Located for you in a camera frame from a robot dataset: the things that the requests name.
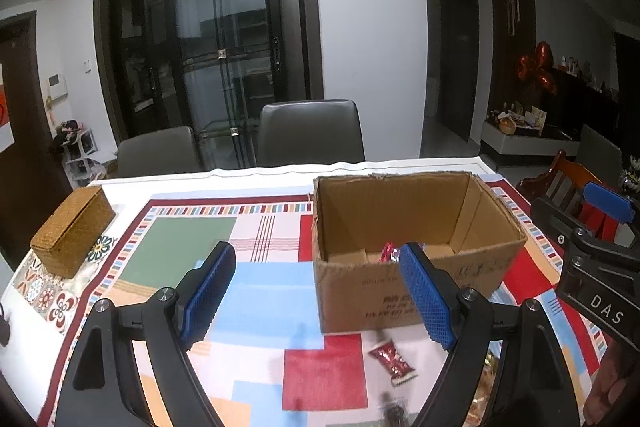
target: screw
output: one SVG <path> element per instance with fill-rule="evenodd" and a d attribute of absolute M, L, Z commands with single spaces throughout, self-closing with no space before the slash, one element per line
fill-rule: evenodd
<path fill-rule="evenodd" d="M 160 288 L 156 295 L 158 295 L 159 301 L 168 301 L 171 297 L 174 296 L 174 289 L 165 286 L 164 288 Z"/>
<path fill-rule="evenodd" d="M 100 299 L 94 304 L 94 308 L 97 312 L 103 312 L 109 307 L 109 299 Z"/>
<path fill-rule="evenodd" d="M 460 293 L 462 293 L 462 298 L 465 299 L 465 301 L 475 301 L 478 298 L 478 290 L 474 288 L 462 288 Z"/>
<path fill-rule="evenodd" d="M 529 308 L 532 312 L 537 312 L 540 308 L 542 308 L 540 302 L 538 302 L 536 299 L 527 299 L 524 302 L 527 305 L 527 308 Z"/>

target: woven basket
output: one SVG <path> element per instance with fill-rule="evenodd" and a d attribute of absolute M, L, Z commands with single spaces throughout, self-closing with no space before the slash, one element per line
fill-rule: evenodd
<path fill-rule="evenodd" d="M 70 279 L 113 216 L 101 187 L 78 188 L 36 232 L 31 248 L 49 272 Z"/>

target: foil balloon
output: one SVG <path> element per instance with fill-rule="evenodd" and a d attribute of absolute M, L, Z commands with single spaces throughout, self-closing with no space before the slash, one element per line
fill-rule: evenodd
<path fill-rule="evenodd" d="M 536 67 L 550 70 L 554 65 L 554 54 L 548 42 L 541 41 L 536 46 Z"/>
<path fill-rule="evenodd" d="M 516 76 L 520 80 L 525 80 L 534 67 L 533 58 L 529 57 L 529 55 L 522 55 L 516 63 Z"/>
<path fill-rule="evenodd" d="M 556 85 L 556 80 L 548 71 L 538 68 L 538 70 L 536 71 L 536 80 L 546 92 L 550 92 L 551 94 L 558 93 L 558 86 Z"/>

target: sliding glass door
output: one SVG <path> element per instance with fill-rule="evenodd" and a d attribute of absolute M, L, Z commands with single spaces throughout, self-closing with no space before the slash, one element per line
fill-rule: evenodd
<path fill-rule="evenodd" d="M 136 10 L 137 108 L 159 128 L 191 125 L 209 169 L 255 166 L 260 112 L 286 100 L 278 1 L 143 0 Z"/>

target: white table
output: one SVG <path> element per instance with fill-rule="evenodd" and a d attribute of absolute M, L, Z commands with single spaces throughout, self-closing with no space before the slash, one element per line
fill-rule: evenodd
<path fill-rule="evenodd" d="M 202 174 L 180 174 L 105 180 L 98 182 L 116 211 L 108 228 L 111 236 L 121 236 L 150 198 L 203 198 L 226 196 L 269 196 L 305 194 L 313 191 L 319 175 L 392 173 L 423 171 L 469 171 L 484 181 L 498 181 L 480 158 L 437 158 L 397 160 L 331 166 L 305 165 L 255 168 L 243 171 L 214 170 Z M 0 370 L 27 411 L 40 413 L 49 389 L 63 335 L 49 327 L 10 283 L 2 295 L 2 305 L 12 328 L 7 347 L 0 347 Z"/>

